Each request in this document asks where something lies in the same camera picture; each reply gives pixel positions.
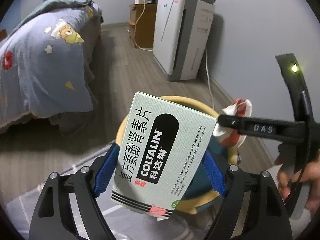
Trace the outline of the person's right hand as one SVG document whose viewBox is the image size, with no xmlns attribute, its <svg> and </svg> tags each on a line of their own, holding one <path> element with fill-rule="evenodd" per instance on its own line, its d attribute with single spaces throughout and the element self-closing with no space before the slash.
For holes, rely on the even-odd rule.
<svg viewBox="0 0 320 240">
<path fill-rule="evenodd" d="M 314 161 L 308 163 L 300 179 L 300 182 L 311 182 L 310 193 L 308 201 L 306 202 L 305 208 L 310 211 L 313 217 L 319 208 L 319 178 L 320 178 L 320 162 L 319 162 L 319 152 Z M 291 193 L 289 187 L 289 181 L 296 182 L 299 179 L 301 170 L 295 173 L 293 176 L 289 177 L 282 168 L 278 171 L 278 190 L 280 196 L 285 200 Z"/>
</svg>

